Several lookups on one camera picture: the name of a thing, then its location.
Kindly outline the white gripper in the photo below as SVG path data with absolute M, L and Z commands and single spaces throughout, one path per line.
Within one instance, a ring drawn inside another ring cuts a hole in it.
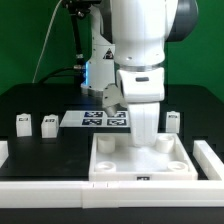
M 127 105 L 133 144 L 153 146 L 158 133 L 160 102 L 165 97 L 164 69 L 144 72 L 119 69 L 116 76 Z

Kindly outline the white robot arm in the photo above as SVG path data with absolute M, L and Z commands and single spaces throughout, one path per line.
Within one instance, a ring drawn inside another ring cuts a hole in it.
M 192 32 L 197 1 L 96 0 L 90 18 L 92 55 L 82 91 L 101 97 L 110 116 L 125 107 L 133 143 L 153 145 L 165 96 L 164 46 Z

